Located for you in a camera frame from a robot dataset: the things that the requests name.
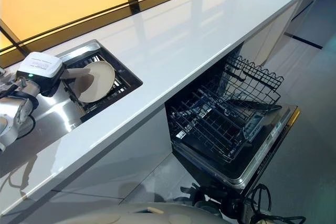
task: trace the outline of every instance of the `dishwasher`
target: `dishwasher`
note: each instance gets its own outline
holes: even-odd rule
[[[172,146],[222,188],[247,195],[299,115],[278,104],[283,77],[239,55],[242,44],[166,103]]]

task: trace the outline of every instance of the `wire rack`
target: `wire rack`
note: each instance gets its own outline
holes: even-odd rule
[[[276,90],[283,77],[241,56],[219,64],[216,69],[221,71],[209,69],[166,107],[172,137],[182,140],[191,135],[198,146],[231,162],[279,100]]]
[[[76,61],[75,63],[70,64],[68,68],[83,68],[86,65],[95,61],[106,61],[106,60],[101,56],[99,52],[96,52],[93,55],[87,56],[83,59]],[[116,97],[117,95],[121,94],[122,92],[125,92],[130,87],[130,85],[119,76],[117,71],[115,71],[115,75],[116,77],[114,79],[114,84],[110,92],[104,98],[96,102],[90,102],[90,103],[85,103],[78,100],[73,91],[75,81],[74,79],[63,80],[63,82],[67,88],[67,91],[70,93],[70,98],[73,100],[73,102],[77,103],[82,108],[85,114],[87,114],[91,111],[94,111],[96,108],[98,108],[102,104],[105,104],[106,102]]]

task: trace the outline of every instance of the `floor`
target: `floor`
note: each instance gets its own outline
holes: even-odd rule
[[[335,17],[335,0],[316,0],[295,35],[324,47],[336,31]]]
[[[271,191],[275,215],[304,215],[307,224],[336,223],[335,47],[330,43],[320,50],[284,40],[265,67],[284,76],[281,102],[298,105],[301,113],[260,182]],[[193,177],[170,155],[124,203],[177,197],[187,202],[189,195],[181,187],[192,183]]]

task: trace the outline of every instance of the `black wire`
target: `black wire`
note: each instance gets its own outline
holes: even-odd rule
[[[30,129],[30,131],[28,131],[26,134],[24,134],[24,135],[18,137],[17,139],[20,139],[20,138],[22,138],[22,137],[24,137],[24,136],[30,134],[30,133],[33,131],[33,129],[35,128],[35,126],[36,126],[35,118],[34,118],[32,115],[29,115],[29,117],[30,117],[30,118],[32,119],[32,121],[33,121],[33,127]]]
[[[0,98],[3,98],[3,97],[7,97],[9,96],[14,90],[16,90],[18,88],[18,85],[16,84],[12,84],[9,89],[7,89],[5,92],[2,92],[0,94]]]
[[[260,220],[278,220],[278,221],[282,221],[282,222],[287,223],[287,224],[295,224],[294,222],[292,222],[292,220],[301,220],[299,222],[299,224],[303,224],[306,221],[306,218],[304,216],[281,217],[281,216],[267,215],[267,214],[261,213],[260,212],[260,205],[261,205],[262,190],[265,190],[266,193],[267,193],[267,196],[268,196],[268,211],[271,211],[272,201],[271,201],[270,191],[267,188],[267,186],[265,186],[263,184],[259,184],[259,185],[256,186],[256,188],[254,188],[252,191],[250,191],[244,199],[244,203],[245,203],[246,200],[248,199],[248,196],[251,195],[250,206],[251,206],[251,209],[252,209],[252,211],[255,215],[252,216],[250,224],[256,224]],[[259,191],[258,204],[257,204],[258,210],[256,210],[254,199],[255,199],[255,196],[256,196],[258,191]]]

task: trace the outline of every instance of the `glossy countertop surface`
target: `glossy countertop surface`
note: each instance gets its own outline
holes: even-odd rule
[[[96,39],[143,85],[0,178],[1,214],[53,189],[295,1],[171,0],[46,50]]]

